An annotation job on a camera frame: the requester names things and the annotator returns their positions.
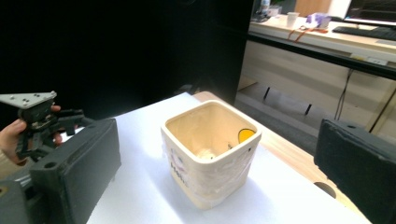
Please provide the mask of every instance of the table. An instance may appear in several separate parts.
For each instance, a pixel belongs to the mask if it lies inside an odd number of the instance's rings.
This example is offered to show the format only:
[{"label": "table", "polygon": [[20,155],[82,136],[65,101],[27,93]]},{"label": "table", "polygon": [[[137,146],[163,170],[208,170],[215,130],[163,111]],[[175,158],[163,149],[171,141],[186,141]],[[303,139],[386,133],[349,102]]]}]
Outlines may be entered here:
[{"label": "table", "polygon": [[121,167],[88,223],[369,223],[265,144],[259,144],[244,186],[210,210],[196,208],[170,174],[160,126],[206,99],[216,97],[182,93],[115,117]]}]

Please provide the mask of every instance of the desk cabinet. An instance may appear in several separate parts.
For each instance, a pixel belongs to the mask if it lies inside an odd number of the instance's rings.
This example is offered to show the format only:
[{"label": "desk cabinet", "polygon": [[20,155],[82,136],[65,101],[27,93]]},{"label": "desk cabinet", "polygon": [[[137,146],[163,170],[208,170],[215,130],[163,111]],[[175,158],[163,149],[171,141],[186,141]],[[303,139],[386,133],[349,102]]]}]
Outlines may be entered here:
[{"label": "desk cabinet", "polygon": [[[346,67],[251,41],[247,42],[242,67],[243,77],[283,91],[334,115],[347,74]],[[372,130],[395,91],[395,83],[390,79],[354,71],[347,85],[340,119],[354,122],[367,131]],[[378,133],[396,138],[393,129],[388,128],[389,119],[383,119],[383,127]]]}]

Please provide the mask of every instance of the floor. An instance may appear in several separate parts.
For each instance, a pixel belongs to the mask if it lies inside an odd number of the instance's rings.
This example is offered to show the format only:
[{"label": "floor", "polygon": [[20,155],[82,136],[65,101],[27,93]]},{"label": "floor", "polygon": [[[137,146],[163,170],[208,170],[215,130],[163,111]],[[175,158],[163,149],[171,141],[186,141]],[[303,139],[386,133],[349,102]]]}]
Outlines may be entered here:
[{"label": "floor", "polygon": [[315,155],[318,130],[323,119],[333,115],[280,91],[255,83],[238,91],[234,106],[265,127]]}]

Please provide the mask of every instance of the dark background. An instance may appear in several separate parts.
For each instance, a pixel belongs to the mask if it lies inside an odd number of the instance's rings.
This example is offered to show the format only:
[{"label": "dark background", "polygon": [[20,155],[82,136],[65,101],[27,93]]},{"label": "dark background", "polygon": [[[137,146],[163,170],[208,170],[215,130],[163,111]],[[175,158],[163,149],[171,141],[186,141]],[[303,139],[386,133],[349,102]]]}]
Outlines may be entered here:
[{"label": "dark background", "polygon": [[[184,84],[233,103],[253,2],[9,1],[0,4],[0,94],[56,91],[103,119]],[[1,126],[17,108],[0,104]]]}]

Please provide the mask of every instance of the desk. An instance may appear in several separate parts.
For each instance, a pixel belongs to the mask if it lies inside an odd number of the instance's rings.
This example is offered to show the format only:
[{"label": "desk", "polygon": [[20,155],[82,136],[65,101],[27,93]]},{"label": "desk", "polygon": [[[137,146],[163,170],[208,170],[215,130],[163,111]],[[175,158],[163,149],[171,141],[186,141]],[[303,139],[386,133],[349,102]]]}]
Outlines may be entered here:
[{"label": "desk", "polygon": [[[305,23],[306,18],[298,18],[293,29]],[[330,22],[329,33],[305,33],[298,41],[302,46],[326,49],[334,54],[349,57],[373,57],[389,61],[388,66],[396,67],[396,42],[383,44],[378,39],[332,33],[338,25],[353,25]],[[265,22],[252,22],[249,31],[259,35],[288,39],[292,29],[286,27],[286,16],[271,18]],[[294,40],[301,31],[294,32]],[[346,85],[349,69],[333,63],[326,63],[298,53],[266,46],[252,41],[247,42],[242,66],[241,82],[247,84],[260,82],[286,93],[296,99],[318,106],[326,113],[335,114],[340,96]],[[396,142],[396,132],[382,128],[377,122],[387,117],[383,111],[394,96],[396,81],[368,73],[353,71],[346,89],[343,113],[340,119],[356,123],[366,131],[378,130]]]},{"label": "desk", "polygon": [[160,126],[199,100],[214,98],[182,93],[117,116],[122,165],[88,223],[369,223],[267,149],[269,130],[247,183],[210,210],[196,208],[170,174]]}]

